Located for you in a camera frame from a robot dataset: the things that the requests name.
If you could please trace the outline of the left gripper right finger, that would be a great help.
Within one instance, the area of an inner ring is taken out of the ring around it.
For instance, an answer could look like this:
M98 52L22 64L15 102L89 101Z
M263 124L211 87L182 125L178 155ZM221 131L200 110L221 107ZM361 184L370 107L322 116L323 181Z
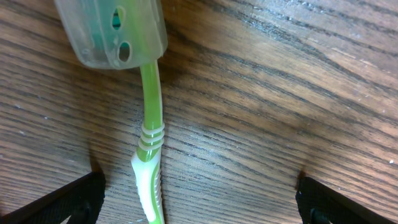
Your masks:
M311 177L299 178L295 199L303 223L394 224Z

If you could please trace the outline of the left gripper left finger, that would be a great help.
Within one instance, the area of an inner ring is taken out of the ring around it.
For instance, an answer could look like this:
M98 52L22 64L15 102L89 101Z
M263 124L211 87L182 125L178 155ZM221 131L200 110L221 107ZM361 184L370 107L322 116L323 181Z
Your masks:
M1 223L95 224L105 198L106 179L91 172L1 217Z

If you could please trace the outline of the green white toothbrush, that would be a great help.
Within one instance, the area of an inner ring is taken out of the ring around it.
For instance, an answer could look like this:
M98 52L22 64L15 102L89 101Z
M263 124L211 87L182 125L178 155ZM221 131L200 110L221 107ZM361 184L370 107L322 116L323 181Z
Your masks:
M55 0L79 61L90 68L139 68L144 120L131 159L137 193L149 223L164 223L161 151L165 123L158 59L168 40L159 0Z

